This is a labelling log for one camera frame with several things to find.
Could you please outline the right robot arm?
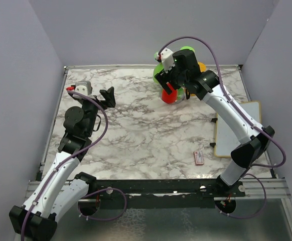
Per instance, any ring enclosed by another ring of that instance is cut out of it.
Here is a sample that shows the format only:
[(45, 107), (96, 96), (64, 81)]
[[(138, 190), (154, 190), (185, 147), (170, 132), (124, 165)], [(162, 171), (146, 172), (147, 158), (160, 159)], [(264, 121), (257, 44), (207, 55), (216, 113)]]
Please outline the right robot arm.
[(165, 48), (155, 59), (163, 66), (155, 79), (168, 94), (185, 88), (213, 108), (237, 137), (240, 144), (231, 152), (231, 163), (216, 181), (217, 193), (228, 196), (233, 192), (234, 184), (266, 151), (269, 138), (275, 134), (274, 129), (271, 126), (265, 128), (252, 118), (220, 83), (216, 73), (201, 71), (192, 50), (173, 52)]

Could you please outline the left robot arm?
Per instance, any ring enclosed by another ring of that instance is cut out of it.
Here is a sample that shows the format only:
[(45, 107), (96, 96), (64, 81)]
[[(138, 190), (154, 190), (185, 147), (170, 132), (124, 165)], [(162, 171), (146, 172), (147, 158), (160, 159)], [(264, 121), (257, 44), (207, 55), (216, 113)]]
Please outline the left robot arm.
[(13, 206), (9, 212), (13, 229), (21, 240), (51, 240), (65, 213), (82, 196), (91, 198), (96, 193), (95, 177), (88, 174), (81, 174), (67, 188), (64, 185), (87, 151), (101, 140), (93, 142), (90, 138), (99, 129), (95, 126), (100, 118), (98, 113), (105, 115), (106, 109), (116, 105), (114, 88), (100, 91), (103, 100), (92, 96), (90, 91), (79, 92), (74, 85), (67, 92), (81, 105), (65, 112), (65, 133), (54, 161), (31, 196), (22, 206)]

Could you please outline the red wine glass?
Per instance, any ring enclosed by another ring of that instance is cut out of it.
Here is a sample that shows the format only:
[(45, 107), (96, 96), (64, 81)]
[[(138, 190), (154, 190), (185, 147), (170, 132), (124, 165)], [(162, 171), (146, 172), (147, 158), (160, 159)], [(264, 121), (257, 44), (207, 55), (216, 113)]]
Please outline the red wine glass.
[(168, 83), (169, 89), (172, 91), (170, 94), (168, 94), (164, 89), (161, 93), (161, 99), (163, 102), (167, 104), (172, 104), (177, 100), (178, 91), (175, 90), (169, 83)]

